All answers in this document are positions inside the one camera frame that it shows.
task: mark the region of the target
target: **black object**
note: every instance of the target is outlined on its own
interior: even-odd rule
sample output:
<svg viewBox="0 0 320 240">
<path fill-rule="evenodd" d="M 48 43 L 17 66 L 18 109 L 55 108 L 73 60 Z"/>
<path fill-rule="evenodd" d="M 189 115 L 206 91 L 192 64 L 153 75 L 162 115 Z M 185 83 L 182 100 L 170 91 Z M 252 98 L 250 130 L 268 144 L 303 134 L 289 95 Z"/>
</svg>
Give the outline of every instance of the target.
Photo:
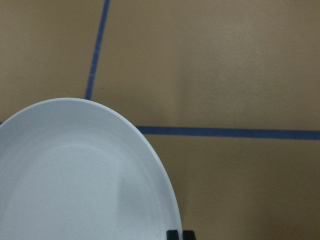
<svg viewBox="0 0 320 240">
<path fill-rule="evenodd" d="M 196 235 L 194 231 L 185 230 L 182 233 L 183 240 L 196 240 Z M 166 240 L 179 240 L 178 230 L 168 230 L 166 231 Z"/>
</svg>

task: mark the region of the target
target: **white plate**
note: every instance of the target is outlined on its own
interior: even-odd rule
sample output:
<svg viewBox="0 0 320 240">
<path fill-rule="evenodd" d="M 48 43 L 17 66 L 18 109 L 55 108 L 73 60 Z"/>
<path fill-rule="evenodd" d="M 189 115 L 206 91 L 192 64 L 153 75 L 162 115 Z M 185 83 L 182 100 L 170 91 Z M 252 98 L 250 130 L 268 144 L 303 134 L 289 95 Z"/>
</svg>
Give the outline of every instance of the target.
<svg viewBox="0 0 320 240">
<path fill-rule="evenodd" d="M 145 137 L 96 102 L 57 98 L 0 126 L 1 240 L 165 240 L 181 219 Z"/>
</svg>

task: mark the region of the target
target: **dish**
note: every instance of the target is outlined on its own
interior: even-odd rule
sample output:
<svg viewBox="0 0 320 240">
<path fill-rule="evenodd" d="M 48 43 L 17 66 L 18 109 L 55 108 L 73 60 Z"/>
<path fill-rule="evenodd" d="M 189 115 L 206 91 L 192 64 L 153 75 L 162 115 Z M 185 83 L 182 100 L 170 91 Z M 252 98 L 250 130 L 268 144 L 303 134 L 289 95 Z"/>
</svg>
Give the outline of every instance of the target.
<svg viewBox="0 0 320 240">
<path fill-rule="evenodd" d="M 165 240 L 181 219 L 145 137 L 99 103 L 56 98 L 0 125 L 0 239 Z"/>
</svg>

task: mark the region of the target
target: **blue tape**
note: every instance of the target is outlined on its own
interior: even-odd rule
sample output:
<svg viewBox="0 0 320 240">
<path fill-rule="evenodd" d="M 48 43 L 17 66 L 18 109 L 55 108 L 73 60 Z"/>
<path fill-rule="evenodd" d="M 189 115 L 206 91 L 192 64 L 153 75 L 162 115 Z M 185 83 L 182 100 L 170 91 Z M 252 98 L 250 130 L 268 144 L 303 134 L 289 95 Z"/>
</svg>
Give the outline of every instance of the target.
<svg viewBox="0 0 320 240">
<path fill-rule="evenodd" d="M 88 78 L 88 84 L 85 92 L 85 99 L 87 100 L 91 100 L 91 97 L 92 97 L 92 91 L 95 83 L 95 76 L 96 76 L 97 65 L 99 60 L 101 42 L 102 42 L 102 38 L 105 31 L 106 21 L 107 21 L 109 3 L 110 3 L 110 0 L 105 0 L 103 5 L 100 26 L 99 26 L 98 35 L 95 41 L 95 47 L 94 47 L 92 63 L 91 63 L 91 68 L 90 68 L 90 73 Z"/>
<path fill-rule="evenodd" d="M 137 126 L 143 134 L 253 139 L 320 140 L 320 131 Z"/>
</svg>

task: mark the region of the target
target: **blue line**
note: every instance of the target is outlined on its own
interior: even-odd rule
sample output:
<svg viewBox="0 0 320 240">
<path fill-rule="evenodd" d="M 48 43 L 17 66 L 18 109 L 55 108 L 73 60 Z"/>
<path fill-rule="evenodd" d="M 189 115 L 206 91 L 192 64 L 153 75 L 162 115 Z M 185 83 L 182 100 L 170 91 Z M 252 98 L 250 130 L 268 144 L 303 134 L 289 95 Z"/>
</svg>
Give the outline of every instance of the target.
<svg viewBox="0 0 320 240">
<path fill-rule="evenodd" d="M 94 52 L 93 52 L 93 57 L 92 57 L 92 63 L 91 63 L 91 68 L 90 68 L 90 74 L 89 74 L 88 84 L 87 84 L 86 92 L 85 92 L 85 99 L 87 99 L 87 100 L 91 100 L 91 97 L 92 97 L 92 91 L 93 91 L 94 82 L 95 82 L 95 76 L 96 76 L 97 65 L 98 65 L 98 60 L 99 60 L 101 42 L 102 42 L 102 38 L 104 35 L 104 31 L 105 31 L 106 21 L 107 21 L 109 3 L 110 3 L 110 0 L 105 0 L 104 5 L 103 5 L 100 26 L 99 26 L 99 30 L 98 30 L 98 35 L 96 37 L 96 42 L 95 42 L 95 47 L 94 47 Z"/>
<path fill-rule="evenodd" d="M 143 134 L 253 139 L 320 140 L 320 131 L 137 126 Z"/>
</svg>

